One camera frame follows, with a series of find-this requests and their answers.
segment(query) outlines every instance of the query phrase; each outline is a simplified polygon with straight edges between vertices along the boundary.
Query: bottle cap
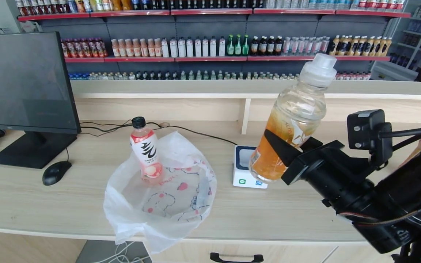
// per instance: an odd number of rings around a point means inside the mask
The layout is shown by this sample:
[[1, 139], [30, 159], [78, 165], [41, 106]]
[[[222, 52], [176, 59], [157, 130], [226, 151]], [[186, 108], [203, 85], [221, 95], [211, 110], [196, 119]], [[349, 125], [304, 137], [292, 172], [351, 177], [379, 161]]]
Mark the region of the bottle cap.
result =
[[136, 129], [145, 127], [145, 118], [144, 117], [135, 117], [132, 119], [132, 127]]
[[313, 61], [306, 62], [303, 66], [300, 80], [318, 88], [327, 88], [337, 74], [334, 69], [336, 61], [337, 58], [333, 56], [317, 54]]

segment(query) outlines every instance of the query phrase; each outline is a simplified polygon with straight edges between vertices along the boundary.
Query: pink bottle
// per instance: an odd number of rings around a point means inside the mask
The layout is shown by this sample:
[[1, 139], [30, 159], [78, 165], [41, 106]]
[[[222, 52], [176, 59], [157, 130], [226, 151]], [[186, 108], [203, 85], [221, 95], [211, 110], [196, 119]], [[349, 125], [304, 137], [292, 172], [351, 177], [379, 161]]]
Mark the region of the pink bottle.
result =
[[163, 166], [157, 152], [157, 135], [145, 125], [144, 117], [132, 119], [134, 130], [131, 133], [130, 142], [132, 151], [141, 164], [142, 180], [154, 185], [162, 181]]

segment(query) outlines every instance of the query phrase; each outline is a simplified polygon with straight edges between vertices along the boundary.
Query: green bottle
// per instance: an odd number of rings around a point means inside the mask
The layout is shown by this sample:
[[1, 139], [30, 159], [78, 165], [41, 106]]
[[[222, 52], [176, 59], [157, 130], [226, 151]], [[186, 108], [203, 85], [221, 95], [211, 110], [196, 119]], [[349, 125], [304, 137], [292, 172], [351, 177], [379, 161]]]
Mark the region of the green bottle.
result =
[[228, 36], [228, 44], [227, 44], [227, 55], [232, 56], [234, 55], [234, 36], [233, 35], [229, 35]]
[[244, 36], [244, 44], [243, 44], [243, 55], [247, 56], [249, 52], [249, 46], [248, 46], [248, 35]]
[[235, 55], [241, 55], [241, 44], [240, 44], [241, 35], [237, 35], [237, 44], [235, 45]]

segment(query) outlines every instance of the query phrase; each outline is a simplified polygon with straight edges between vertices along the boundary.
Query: monitor stand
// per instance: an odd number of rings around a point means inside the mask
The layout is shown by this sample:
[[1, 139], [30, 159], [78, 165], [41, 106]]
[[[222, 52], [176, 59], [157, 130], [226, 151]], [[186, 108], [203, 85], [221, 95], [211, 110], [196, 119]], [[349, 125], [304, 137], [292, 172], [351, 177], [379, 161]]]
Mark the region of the monitor stand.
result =
[[76, 139], [77, 134], [26, 131], [0, 152], [0, 164], [42, 169]]

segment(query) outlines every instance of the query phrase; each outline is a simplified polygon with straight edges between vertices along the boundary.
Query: computer mouse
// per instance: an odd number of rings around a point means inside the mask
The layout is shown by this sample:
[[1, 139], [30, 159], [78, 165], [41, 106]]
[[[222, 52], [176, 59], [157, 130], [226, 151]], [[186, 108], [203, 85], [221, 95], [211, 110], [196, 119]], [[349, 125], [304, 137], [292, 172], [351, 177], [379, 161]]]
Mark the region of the computer mouse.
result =
[[52, 185], [59, 182], [72, 164], [68, 161], [60, 161], [50, 165], [43, 173], [42, 182], [44, 185]]

